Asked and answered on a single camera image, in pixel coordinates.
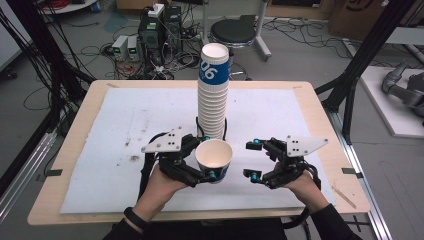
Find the blue cup logo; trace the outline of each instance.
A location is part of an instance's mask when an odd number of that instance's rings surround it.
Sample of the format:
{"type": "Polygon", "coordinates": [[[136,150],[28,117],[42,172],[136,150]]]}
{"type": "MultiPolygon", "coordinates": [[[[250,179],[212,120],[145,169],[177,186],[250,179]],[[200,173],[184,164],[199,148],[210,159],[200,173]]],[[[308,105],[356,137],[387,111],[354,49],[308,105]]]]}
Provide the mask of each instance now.
{"type": "Polygon", "coordinates": [[[223,84],[228,81],[229,74],[229,61],[219,65],[210,64],[204,60],[200,63],[199,78],[206,84],[223,84]]]}

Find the stool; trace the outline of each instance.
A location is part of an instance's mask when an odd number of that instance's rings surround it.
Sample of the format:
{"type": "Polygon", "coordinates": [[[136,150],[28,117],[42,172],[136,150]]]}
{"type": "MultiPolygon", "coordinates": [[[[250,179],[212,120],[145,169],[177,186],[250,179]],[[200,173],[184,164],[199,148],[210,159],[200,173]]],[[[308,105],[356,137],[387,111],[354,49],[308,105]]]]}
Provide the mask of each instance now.
{"type": "Polygon", "coordinates": [[[250,80],[248,78],[246,70],[239,64],[233,63],[234,57],[234,48],[243,48],[250,46],[255,39],[256,32],[253,29],[253,26],[250,26],[246,22],[234,19],[225,19],[219,22],[216,22],[211,27],[211,38],[214,42],[221,43],[228,47],[229,52],[229,61],[230,69],[233,64],[239,66],[242,71],[231,73],[230,70],[230,79],[233,75],[245,74],[245,80],[250,80]]]}

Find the black strap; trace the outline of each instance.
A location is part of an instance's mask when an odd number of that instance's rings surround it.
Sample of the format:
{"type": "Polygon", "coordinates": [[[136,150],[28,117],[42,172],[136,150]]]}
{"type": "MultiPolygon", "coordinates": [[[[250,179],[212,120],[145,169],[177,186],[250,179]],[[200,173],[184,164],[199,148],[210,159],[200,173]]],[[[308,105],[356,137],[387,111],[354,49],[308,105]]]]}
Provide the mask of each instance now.
{"type": "Polygon", "coordinates": [[[149,224],[141,219],[137,214],[132,210],[132,207],[127,207],[124,211],[125,217],[127,217],[130,222],[134,223],[137,227],[141,228],[143,231],[149,226],[149,224]]]}

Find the stack of paper cups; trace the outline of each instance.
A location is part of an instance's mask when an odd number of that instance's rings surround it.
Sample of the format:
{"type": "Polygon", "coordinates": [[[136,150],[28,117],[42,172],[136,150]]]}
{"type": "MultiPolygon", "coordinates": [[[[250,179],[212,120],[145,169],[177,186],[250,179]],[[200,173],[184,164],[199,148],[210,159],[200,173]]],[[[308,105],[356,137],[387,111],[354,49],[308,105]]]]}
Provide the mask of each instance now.
{"type": "Polygon", "coordinates": [[[209,43],[202,48],[198,79],[198,120],[204,136],[222,139],[227,107],[228,48],[209,43]]]}

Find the gray floor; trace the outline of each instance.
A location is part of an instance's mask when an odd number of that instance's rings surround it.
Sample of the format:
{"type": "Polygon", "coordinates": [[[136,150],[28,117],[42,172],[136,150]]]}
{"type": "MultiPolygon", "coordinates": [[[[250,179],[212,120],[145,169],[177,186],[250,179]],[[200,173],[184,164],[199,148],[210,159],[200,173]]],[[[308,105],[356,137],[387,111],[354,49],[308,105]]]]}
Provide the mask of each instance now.
{"type": "MultiPolygon", "coordinates": [[[[135,33],[135,27],[128,27],[114,35],[114,32],[123,26],[138,24],[136,21],[138,16],[117,14],[111,9],[99,14],[83,10],[61,15],[61,18],[72,24],[99,23],[90,27],[64,26],[64,31],[76,53],[89,45],[100,47],[112,42],[113,36],[135,33]]],[[[310,33],[322,34],[323,38],[327,39],[330,36],[327,34],[326,24],[322,23],[322,25],[323,29],[311,28],[310,33]]],[[[289,35],[302,39],[298,31],[289,35]]],[[[349,64],[349,59],[339,57],[334,48],[313,48],[304,43],[297,43],[276,30],[264,29],[263,38],[273,53],[267,62],[262,61],[255,46],[238,50],[235,56],[235,61],[248,70],[253,80],[308,81],[314,87],[318,87],[339,76],[349,64]]],[[[317,38],[308,37],[308,40],[316,41],[317,38]]],[[[330,43],[337,46],[339,54],[347,56],[346,49],[339,42],[330,43]]],[[[109,75],[105,75],[112,71],[109,60],[101,56],[79,55],[79,57],[83,63],[89,63],[87,69],[96,78],[110,79],[109,75]]],[[[391,64],[403,58],[408,59],[411,66],[418,65],[409,54],[391,45],[384,47],[377,57],[379,61],[391,64]]],[[[12,80],[2,75],[0,80],[2,109],[0,174],[3,174],[47,113],[46,110],[31,111],[23,107],[25,98],[42,87],[30,63],[25,57],[20,56],[11,66],[18,73],[18,78],[12,80]]],[[[175,77],[176,79],[196,79],[197,71],[183,70],[177,72],[175,77]]],[[[324,99],[325,96],[326,94],[323,94],[320,98],[324,99]]],[[[41,90],[31,95],[26,105],[29,108],[46,107],[46,91],[41,90]]],[[[42,173],[44,165],[59,148],[61,141],[61,138],[57,140],[36,176],[42,173]]],[[[364,88],[358,84],[352,123],[352,141],[393,239],[422,239],[424,191],[422,191],[421,183],[424,182],[424,177],[421,171],[424,169],[422,148],[424,140],[392,137],[364,88]]],[[[29,226],[26,218],[43,184],[41,181],[36,181],[36,176],[26,187],[6,220],[0,225],[2,239],[99,239],[109,231],[111,224],[29,226]]],[[[346,221],[354,221],[353,216],[344,217],[346,221]]],[[[366,216],[356,217],[360,222],[367,222],[366,216]]],[[[312,239],[319,239],[312,222],[308,222],[312,239]]],[[[368,226],[361,226],[360,232],[357,226],[351,228],[363,239],[374,239],[372,230],[368,226]]],[[[300,228],[287,231],[287,236],[289,239],[305,239],[304,232],[300,228]]]]}

